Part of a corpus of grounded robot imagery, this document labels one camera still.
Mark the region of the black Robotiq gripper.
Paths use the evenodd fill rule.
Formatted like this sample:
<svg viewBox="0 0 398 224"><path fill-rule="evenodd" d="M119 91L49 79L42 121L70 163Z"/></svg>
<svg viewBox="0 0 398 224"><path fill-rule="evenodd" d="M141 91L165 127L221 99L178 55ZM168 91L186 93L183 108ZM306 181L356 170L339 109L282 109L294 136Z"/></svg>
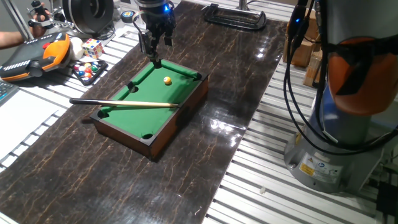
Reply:
<svg viewBox="0 0 398 224"><path fill-rule="evenodd" d="M161 59L156 51L157 42L164 35L164 43L172 46L172 34L176 27L174 3L172 2L137 2L143 13L141 18L146 24L146 30L139 31L139 44L143 54L153 63L155 68L161 68Z"/></svg>

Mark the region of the person's hand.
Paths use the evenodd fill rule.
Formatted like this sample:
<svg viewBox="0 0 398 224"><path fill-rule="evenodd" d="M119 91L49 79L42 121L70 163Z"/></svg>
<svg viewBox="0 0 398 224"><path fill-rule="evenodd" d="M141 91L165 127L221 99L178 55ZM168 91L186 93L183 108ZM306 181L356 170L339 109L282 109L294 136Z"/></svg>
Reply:
<svg viewBox="0 0 398 224"><path fill-rule="evenodd" d="M40 21L44 21L45 20L45 16L43 16L43 15L36 14L36 15L33 16L33 18L35 20L37 20L37 17L39 17ZM32 35L35 38L41 37L41 36L43 36L46 33L46 28L43 28L41 26L34 26L34 27L30 27L29 29L30 29L30 32L32 33Z"/></svg>

